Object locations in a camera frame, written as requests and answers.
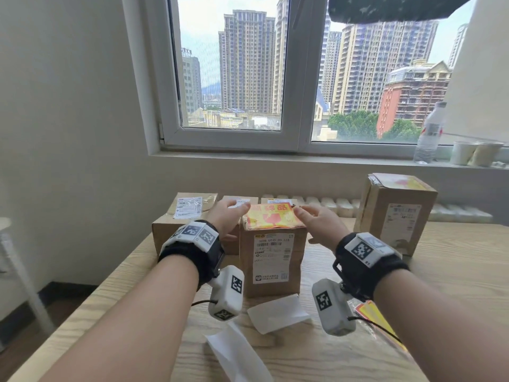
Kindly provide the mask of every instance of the forearm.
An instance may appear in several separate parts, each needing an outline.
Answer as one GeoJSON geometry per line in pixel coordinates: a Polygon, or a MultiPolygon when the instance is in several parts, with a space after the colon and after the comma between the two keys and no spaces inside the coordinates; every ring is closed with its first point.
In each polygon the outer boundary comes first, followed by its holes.
{"type": "Polygon", "coordinates": [[[509,349],[492,323],[406,270],[385,276],[374,296],[429,380],[506,380],[509,349]]]}
{"type": "Polygon", "coordinates": [[[41,381],[169,380],[197,287],[188,258],[163,259],[41,381]]]}

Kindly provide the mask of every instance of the crumpled paper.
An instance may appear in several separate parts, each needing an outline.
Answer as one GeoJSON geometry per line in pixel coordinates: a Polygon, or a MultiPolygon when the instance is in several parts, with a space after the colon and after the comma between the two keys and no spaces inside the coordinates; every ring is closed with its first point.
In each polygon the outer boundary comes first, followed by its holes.
{"type": "Polygon", "coordinates": [[[206,335],[212,351],[232,382],[271,382],[269,370],[233,322],[215,334],[206,335]]]}
{"type": "Polygon", "coordinates": [[[247,314],[260,334],[267,334],[311,318],[302,309],[297,294],[258,304],[248,309],[247,314]]]}

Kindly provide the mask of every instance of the tree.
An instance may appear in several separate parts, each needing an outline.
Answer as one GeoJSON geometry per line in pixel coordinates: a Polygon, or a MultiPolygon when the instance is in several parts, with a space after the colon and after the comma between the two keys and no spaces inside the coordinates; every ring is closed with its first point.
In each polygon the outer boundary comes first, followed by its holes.
{"type": "Polygon", "coordinates": [[[382,141],[417,142],[420,132],[411,120],[396,119],[390,130],[382,135],[382,141]]]}
{"type": "Polygon", "coordinates": [[[337,130],[341,141],[376,141],[378,114],[369,111],[355,111],[349,114],[335,114],[328,125],[337,130]]]}

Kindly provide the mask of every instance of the high-rise building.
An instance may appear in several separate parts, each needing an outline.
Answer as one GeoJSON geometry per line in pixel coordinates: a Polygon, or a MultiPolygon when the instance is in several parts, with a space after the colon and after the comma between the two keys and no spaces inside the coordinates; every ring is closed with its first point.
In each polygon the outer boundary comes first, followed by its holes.
{"type": "Polygon", "coordinates": [[[456,65],[456,60],[458,60],[458,55],[461,51],[461,46],[463,45],[463,40],[465,39],[465,35],[467,34],[468,24],[462,24],[458,28],[458,32],[456,33],[456,38],[454,39],[453,49],[450,52],[449,61],[447,65],[449,68],[454,68],[456,65]]]}
{"type": "Polygon", "coordinates": [[[272,112],[281,114],[283,110],[284,64],[286,61],[286,38],[289,20],[289,0],[277,2],[276,44],[274,53],[274,87],[272,112]]]}
{"type": "Polygon", "coordinates": [[[435,20],[347,25],[341,34],[332,113],[377,113],[387,75],[413,60],[427,60],[437,26],[435,20]]]}
{"type": "Polygon", "coordinates": [[[182,66],[184,70],[184,89],[186,110],[190,114],[200,107],[203,108],[201,95],[200,62],[188,49],[182,48],[182,66]]]}
{"type": "Polygon", "coordinates": [[[325,63],[323,69],[322,95],[327,103],[331,103],[334,94],[334,81],[336,80],[337,59],[340,54],[341,32],[329,32],[327,49],[325,50],[325,63]]]}
{"type": "Polygon", "coordinates": [[[219,32],[221,107],[272,112],[275,18],[266,12],[225,15],[219,32]]]}
{"type": "Polygon", "coordinates": [[[408,119],[422,127],[435,103],[444,99],[451,74],[444,62],[433,64],[425,60],[392,71],[380,103],[378,138],[391,129],[396,119],[408,119]]]}
{"type": "Polygon", "coordinates": [[[327,9],[325,10],[325,25],[323,27],[323,39],[322,39],[322,55],[320,57],[320,71],[318,73],[318,88],[322,89],[323,80],[324,80],[324,70],[325,70],[325,52],[327,51],[327,39],[329,37],[329,29],[330,29],[330,17],[329,17],[329,0],[327,0],[327,9]]]}

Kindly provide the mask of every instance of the sky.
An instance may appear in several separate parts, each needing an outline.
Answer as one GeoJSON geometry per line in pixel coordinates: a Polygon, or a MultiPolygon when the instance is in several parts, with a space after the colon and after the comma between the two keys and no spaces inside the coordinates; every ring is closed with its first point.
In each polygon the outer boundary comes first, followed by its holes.
{"type": "MultiPolygon", "coordinates": [[[[220,81],[218,32],[225,26],[224,14],[233,9],[263,11],[276,17],[278,0],[178,0],[181,45],[200,61],[201,86],[220,81]]],[[[440,20],[429,61],[449,60],[458,27],[468,23],[476,0],[457,9],[448,19],[440,20]]],[[[341,31],[341,23],[331,23],[331,31],[341,31]]]]}

